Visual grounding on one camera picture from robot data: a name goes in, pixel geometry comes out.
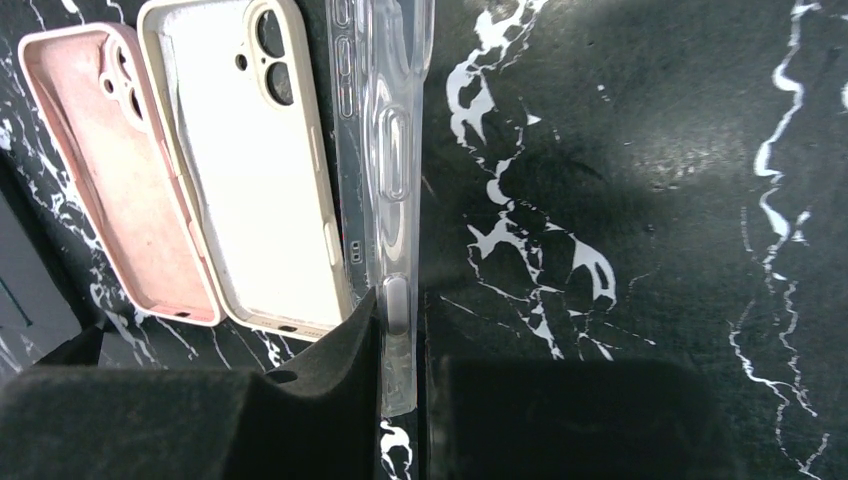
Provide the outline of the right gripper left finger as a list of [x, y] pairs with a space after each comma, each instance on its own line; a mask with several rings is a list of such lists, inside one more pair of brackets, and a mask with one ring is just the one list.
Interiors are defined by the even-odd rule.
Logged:
[[5, 479], [370, 479], [379, 328], [369, 292], [279, 369], [32, 368], [1, 392]]

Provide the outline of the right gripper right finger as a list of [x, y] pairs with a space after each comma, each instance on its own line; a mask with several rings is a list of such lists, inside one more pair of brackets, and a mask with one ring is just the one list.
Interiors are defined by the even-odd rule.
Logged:
[[495, 352], [433, 295], [421, 309], [425, 479], [745, 479], [707, 350], [711, 311], [649, 313], [658, 353], [553, 360]]

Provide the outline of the black phone clear case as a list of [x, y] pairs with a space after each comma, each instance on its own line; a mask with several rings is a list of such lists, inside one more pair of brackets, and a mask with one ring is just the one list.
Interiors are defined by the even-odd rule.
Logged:
[[432, 1], [326, 2], [344, 265], [377, 301], [381, 412], [418, 403], [417, 319], [424, 83]]

